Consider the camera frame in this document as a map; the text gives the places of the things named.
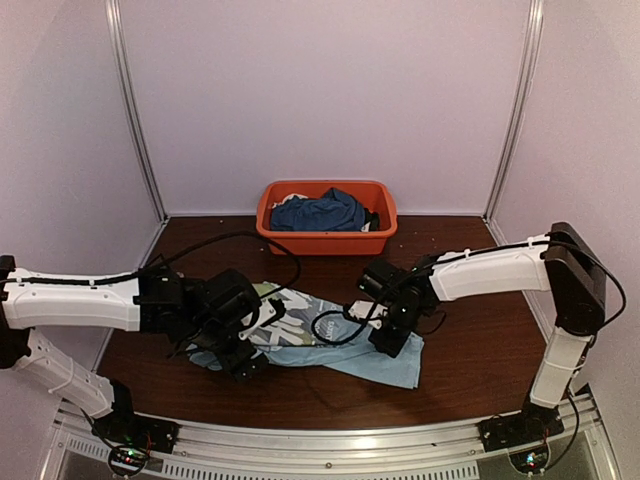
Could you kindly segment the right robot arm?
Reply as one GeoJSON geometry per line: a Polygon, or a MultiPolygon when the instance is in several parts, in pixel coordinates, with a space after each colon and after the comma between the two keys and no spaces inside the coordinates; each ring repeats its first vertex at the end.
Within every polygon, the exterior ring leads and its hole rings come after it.
{"type": "Polygon", "coordinates": [[[358,286],[384,310],[369,340],[391,358],[401,353],[419,319],[443,303],[516,291],[548,294],[554,325],[512,423],[517,438],[530,442],[556,419],[567,387],[606,324],[606,283],[594,252],[570,224],[559,222],[517,243],[426,255],[409,269],[376,259],[358,286]]]}

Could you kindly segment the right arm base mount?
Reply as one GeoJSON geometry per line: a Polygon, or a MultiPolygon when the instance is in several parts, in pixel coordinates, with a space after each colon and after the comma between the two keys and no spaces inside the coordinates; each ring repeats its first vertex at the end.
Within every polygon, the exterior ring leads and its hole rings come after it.
{"type": "Polygon", "coordinates": [[[490,417],[480,421],[477,428],[485,452],[544,442],[565,430],[557,413],[526,415],[523,412],[490,417]]]}

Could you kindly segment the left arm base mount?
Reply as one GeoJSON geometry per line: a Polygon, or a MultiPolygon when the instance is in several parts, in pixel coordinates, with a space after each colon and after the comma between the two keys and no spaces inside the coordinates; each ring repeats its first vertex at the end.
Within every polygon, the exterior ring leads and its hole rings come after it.
{"type": "Polygon", "coordinates": [[[179,425],[132,412],[113,411],[94,418],[93,431],[109,442],[170,454],[178,437],[179,425]]]}

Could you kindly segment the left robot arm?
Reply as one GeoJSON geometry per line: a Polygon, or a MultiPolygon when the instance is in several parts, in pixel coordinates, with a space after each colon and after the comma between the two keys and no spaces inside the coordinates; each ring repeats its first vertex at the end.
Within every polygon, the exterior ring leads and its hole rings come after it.
{"type": "Polygon", "coordinates": [[[80,366],[40,332],[43,326],[105,327],[163,334],[175,346],[193,343],[224,370],[243,378],[256,353],[250,335],[270,308],[239,271],[208,279],[184,277],[161,262],[111,277],[46,274],[1,259],[1,366],[26,371],[50,393],[81,408],[123,444],[144,424],[129,389],[80,366]]]}

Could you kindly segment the light blue printed t-shirt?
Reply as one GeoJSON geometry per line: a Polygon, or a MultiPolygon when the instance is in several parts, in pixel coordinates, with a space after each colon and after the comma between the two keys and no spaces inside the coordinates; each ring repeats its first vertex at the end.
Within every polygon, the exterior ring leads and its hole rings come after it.
{"type": "Polygon", "coordinates": [[[282,367],[323,366],[375,383],[414,390],[419,386],[422,337],[413,333],[396,358],[379,353],[369,342],[373,330],[367,327],[348,343],[342,341],[358,325],[345,319],[343,307],[307,293],[283,289],[272,282],[255,283],[259,294],[268,293],[284,302],[286,313],[274,324],[259,328],[250,338],[272,365],[282,367]]]}

